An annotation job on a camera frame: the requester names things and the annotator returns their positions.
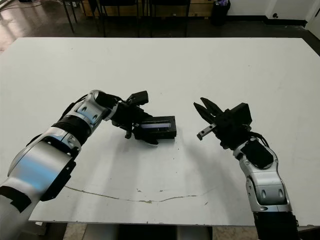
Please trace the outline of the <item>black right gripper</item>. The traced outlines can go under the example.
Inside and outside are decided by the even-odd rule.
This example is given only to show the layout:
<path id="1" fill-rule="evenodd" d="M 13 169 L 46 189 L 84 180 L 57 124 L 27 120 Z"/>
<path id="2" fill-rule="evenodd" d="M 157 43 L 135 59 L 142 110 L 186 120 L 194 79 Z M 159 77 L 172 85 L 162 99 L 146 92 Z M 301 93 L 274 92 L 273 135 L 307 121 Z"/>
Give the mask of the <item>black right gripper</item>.
<path id="1" fill-rule="evenodd" d="M 226 109 L 224 112 L 211 100 L 201 97 L 204 106 L 194 102 L 199 115 L 210 125 L 196 136 L 201 141 L 213 133 L 223 149 L 235 150 L 250 138 L 252 117 L 249 108 Z"/>

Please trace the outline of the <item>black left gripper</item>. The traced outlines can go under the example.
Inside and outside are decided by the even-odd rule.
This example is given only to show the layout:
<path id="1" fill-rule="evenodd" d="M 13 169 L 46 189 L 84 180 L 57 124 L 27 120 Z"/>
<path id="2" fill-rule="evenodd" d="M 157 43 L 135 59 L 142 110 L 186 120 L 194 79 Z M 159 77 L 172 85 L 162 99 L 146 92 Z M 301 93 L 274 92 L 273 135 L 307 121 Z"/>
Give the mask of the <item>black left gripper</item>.
<path id="1" fill-rule="evenodd" d="M 121 101 L 118 103 L 116 112 L 110 120 L 115 127 L 125 130 L 125 138 L 130 139 L 136 126 L 143 121 L 154 121 L 155 117 L 146 113 L 139 105 Z M 140 141 L 150 146 L 159 144 L 156 139 L 141 139 Z"/>

